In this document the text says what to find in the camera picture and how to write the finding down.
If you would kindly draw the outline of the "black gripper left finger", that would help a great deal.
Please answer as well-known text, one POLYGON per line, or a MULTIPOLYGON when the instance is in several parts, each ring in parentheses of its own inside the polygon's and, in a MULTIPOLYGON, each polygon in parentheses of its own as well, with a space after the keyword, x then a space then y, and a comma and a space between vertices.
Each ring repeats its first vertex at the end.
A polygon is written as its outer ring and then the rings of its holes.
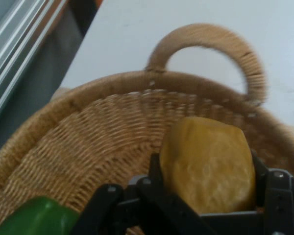
POLYGON ((138 226, 146 235, 209 235, 211 228, 177 195, 163 187, 158 153, 147 176, 132 185, 103 184, 78 219, 80 235, 124 235, 138 226))

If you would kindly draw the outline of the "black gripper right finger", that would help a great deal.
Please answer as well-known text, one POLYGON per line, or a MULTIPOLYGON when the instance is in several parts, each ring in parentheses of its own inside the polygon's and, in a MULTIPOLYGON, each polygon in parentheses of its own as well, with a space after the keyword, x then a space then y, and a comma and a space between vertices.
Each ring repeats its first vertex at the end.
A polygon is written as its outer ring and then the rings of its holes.
POLYGON ((263 209, 265 235, 294 235, 294 176, 269 168, 252 150, 256 176, 256 205, 263 209))

